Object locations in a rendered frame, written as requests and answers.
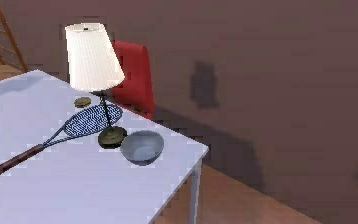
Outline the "brown wooden ladder shelf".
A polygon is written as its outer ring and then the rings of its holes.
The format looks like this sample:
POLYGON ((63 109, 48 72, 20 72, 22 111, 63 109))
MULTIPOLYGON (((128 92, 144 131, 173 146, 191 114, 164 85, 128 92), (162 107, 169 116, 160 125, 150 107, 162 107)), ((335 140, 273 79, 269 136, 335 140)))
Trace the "brown wooden ladder shelf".
POLYGON ((18 44, 8 26, 7 20, 0 7, 0 63, 22 72, 28 72, 18 44))

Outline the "white table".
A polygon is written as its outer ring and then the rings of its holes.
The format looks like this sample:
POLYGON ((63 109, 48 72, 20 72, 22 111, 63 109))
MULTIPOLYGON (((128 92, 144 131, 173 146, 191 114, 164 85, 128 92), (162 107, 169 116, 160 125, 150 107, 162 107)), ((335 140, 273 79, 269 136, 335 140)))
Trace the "white table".
MULTIPOLYGON (((0 163, 50 138, 80 95, 39 70, 0 81, 0 163)), ((159 133, 161 156, 135 166, 94 135, 54 145, 0 176, 0 224, 152 224, 208 148, 130 111, 119 124, 159 133)))

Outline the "red chair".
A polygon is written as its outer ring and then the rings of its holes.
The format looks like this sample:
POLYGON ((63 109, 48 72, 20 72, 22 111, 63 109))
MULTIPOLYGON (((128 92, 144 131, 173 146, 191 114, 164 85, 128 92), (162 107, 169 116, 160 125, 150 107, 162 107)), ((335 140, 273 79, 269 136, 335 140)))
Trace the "red chair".
POLYGON ((122 83, 111 89, 114 101, 152 120, 155 103, 147 48, 124 41, 112 41, 112 46, 125 74, 122 83))

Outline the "small olive round disc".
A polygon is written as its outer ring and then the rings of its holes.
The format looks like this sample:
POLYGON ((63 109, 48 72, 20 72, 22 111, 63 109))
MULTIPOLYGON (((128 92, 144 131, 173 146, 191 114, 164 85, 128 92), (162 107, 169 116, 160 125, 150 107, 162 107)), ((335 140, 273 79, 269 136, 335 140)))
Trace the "small olive round disc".
POLYGON ((91 99, 89 97, 79 97, 74 101, 76 108, 84 108, 91 104, 91 99))

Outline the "white shade table lamp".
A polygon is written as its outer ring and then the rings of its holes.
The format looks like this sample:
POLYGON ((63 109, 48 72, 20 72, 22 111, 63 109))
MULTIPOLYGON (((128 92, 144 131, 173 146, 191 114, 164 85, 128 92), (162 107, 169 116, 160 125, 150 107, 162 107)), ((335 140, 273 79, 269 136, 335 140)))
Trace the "white shade table lamp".
POLYGON ((105 91, 121 84, 125 75, 101 23, 80 23, 65 27, 68 71, 72 88, 99 92, 107 124, 98 136, 104 149, 115 149, 125 138, 125 130, 111 123, 105 91))

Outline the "grey bowl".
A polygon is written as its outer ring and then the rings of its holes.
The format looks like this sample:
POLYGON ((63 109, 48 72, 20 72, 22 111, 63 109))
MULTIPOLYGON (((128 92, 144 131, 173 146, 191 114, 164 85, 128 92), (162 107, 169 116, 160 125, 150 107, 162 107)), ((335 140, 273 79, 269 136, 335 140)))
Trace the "grey bowl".
POLYGON ((140 130, 127 136, 120 147, 122 155, 132 164, 147 166, 153 163, 164 149, 163 137, 154 131, 140 130))

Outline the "blue tennis racket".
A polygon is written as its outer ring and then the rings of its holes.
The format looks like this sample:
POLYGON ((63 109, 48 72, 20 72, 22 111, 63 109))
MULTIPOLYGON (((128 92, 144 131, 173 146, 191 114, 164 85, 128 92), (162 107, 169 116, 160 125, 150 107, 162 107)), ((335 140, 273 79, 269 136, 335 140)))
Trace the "blue tennis racket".
POLYGON ((89 136, 105 130, 114 125, 123 114, 123 110, 117 105, 95 105, 79 111, 71 116, 64 124, 46 141, 35 145, 21 154, 0 164, 0 175, 16 165, 42 152, 44 149, 61 142, 89 136))

